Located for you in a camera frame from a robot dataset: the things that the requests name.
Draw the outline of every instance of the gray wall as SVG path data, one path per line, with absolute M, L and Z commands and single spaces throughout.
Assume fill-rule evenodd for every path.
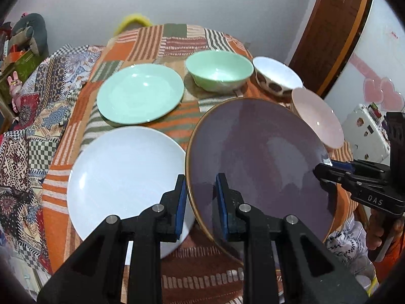
M 254 55 L 284 61 L 309 0 L 18 0 L 7 20 L 23 12 L 45 18 L 49 51 L 70 43 L 106 44 L 122 18 L 141 13 L 153 23 L 189 23 L 250 43 Z

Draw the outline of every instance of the wall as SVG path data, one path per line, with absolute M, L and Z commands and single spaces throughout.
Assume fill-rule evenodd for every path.
M 359 42 L 325 101 L 340 122 L 357 104 L 381 99 L 383 111 L 401 111 L 404 79 L 405 30 L 385 0 L 373 0 Z
M 45 18 L 50 52 L 63 44 L 106 44 L 122 18 L 142 13 L 153 23 L 189 23 L 250 43 L 254 55 L 285 60 L 309 0 L 18 0 L 8 21 L 23 12 Z
M 288 65 L 291 62 L 291 59 L 294 56 L 295 50 L 297 50 L 297 47 L 301 41 L 302 35 L 304 34 L 305 28 L 307 27 L 309 17 L 311 17 L 313 7 L 315 6 L 315 2 L 316 2 L 316 0 L 308 1 L 308 6 L 307 6 L 307 9 L 305 10 L 304 17 L 302 18 L 302 21 L 298 28 L 295 39 L 291 45 L 290 51 L 288 52 L 287 58 L 284 62 L 284 64 L 286 64 L 286 65 Z

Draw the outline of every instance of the orange striped tablecloth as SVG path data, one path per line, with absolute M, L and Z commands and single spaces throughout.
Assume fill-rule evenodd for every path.
M 70 256 L 82 240 L 74 230 L 66 205 L 70 170 L 81 150 L 95 138 L 119 125 L 99 113 L 96 95 L 114 72 L 132 64 L 166 65 L 184 80 L 181 103 L 166 116 L 145 124 L 169 135 L 186 150 L 191 133 L 212 106 L 234 97 L 273 100 L 254 77 L 241 90 L 226 96 L 198 88 L 185 67 L 185 59 L 200 50 L 219 49 L 252 59 L 244 46 L 230 35 L 185 24 L 165 24 L 127 31 L 111 39 L 82 89 L 65 134 L 43 184 L 43 210 L 49 258 L 53 271 Z M 341 161 L 352 160 L 349 145 L 333 153 Z M 350 194 L 340 190 L 333 229 L 343 224 L 355 209 Z M 243 271 L 240 263 L 222 253 L 195 224 L 186 240 L 161 262 L 163 302 L 236 303 L 242 301 Z M 128 269 L 125 270 L 122 300 L 126 300 Z

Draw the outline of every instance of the silver bolt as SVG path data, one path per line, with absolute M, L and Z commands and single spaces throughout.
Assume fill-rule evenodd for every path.
M 249 212 L 250 210 L 252 210 L 252 207 L 250 205 L 248 205 L 247 203 L 243 203 L 239 206 L 239 210 L 241 212 Z
M 118 217 L 116 215 L 110 215 L 108 216 L 105 221 L 109 224 L 115 224 L 118 220 Z
M 286 221 L 287 221 L 288 223 L 290 223 L 291 225 L 294 225 L 294 224 L 298 223 L 298 217 L 295 216 L 295 215 L 288 215 L 288 216 L 286 217 Z
M 152 207 L 152 210 L 154 212 L 162 212 L 165 209 L 165 206 L 161 205 L 160 203 L 158 203 L 157 205 L 154 205 Z

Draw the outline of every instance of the hand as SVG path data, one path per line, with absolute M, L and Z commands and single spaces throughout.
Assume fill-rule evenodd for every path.
M 366 235 L 366 245 L 369 250 L 375 250 L 381 246 L 381 237 L 384 234 L 384 229 L 381 227 L 378 218 L 379 212 L 372 209 L 371 216 L 369 221 L 369 227 L 367 228 Z M 395 237 L 393 242 L 398 240 L 402 235 L 402 230 L 404 227 L 404 218 L 398 219 L 394 226 L 392 227 L 395 230 Z

